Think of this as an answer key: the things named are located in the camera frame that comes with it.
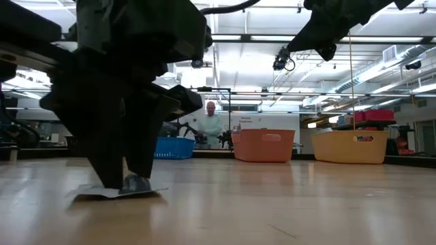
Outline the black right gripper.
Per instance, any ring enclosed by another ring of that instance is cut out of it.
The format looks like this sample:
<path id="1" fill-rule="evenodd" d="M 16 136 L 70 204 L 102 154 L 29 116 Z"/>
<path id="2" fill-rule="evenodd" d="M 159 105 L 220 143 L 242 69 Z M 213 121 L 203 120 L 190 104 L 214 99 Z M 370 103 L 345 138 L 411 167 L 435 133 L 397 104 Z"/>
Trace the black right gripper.
<path id="1" fill-rule="evenodd" d="M 412 0 L 305 0 L 303 5 L 311 11 L 308 23 L 287 45 L 289 52 L 316 50 L 325 60 L 333 58 L 336 43 L 348 35 L 356 25 L 365 25 L 371 17 L 395 4 L 403 10 Z"/>

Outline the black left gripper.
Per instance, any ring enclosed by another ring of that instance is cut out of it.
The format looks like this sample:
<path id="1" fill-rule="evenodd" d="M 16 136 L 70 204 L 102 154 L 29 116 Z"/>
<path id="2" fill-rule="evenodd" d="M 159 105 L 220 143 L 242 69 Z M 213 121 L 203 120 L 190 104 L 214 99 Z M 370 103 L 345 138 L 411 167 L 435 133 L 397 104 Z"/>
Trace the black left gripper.
<path id="1" fill-rule="evenodd" d="M 184 86 L 154 84 L 167 63 L 183 57 L 174 43 L 157 40 L 104 54 L 47 42 L 1 42 L 2 61 L 48 74 L 52 86 L 40 106 L 54 112 L 110 189 L 123 185 L 120 134 L 129 170 L 149 179 L 162 125 L 202 109 L 201 96 Z"/>

